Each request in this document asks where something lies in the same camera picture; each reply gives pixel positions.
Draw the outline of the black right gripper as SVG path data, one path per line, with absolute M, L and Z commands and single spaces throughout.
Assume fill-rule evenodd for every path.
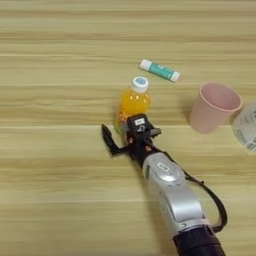
M 143 166 L 145 159 L 158 150 L 154 147 L 152 139 L 162 133 L 160 128 L 154 128 L 142 133 L 132 133 L 129 131 L 126 135 L 127 141 L 122 147 L 119 147 L 113 140 L 109 128 L 102 124 L 101 134 L 105 145 L 112 156 L 128 154 L 132 160 L 136 161 L 140 167 Z

